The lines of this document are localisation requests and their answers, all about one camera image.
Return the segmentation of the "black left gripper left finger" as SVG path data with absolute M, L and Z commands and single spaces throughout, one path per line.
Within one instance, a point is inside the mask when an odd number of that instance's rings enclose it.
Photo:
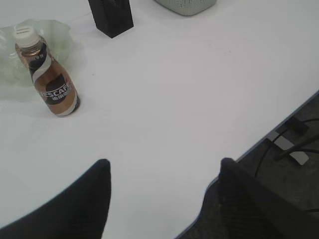
M 1 228 L 2 239 L 100 239 L 110 206 L 110 162 L 100 159 L 30 214 Z

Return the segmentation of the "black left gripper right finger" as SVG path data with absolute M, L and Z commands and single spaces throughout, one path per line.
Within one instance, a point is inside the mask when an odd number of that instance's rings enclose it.
M 317 239 L 319 220 L 275 194 L 231 158 L 221 160 L 219 201 L 230 239 Z

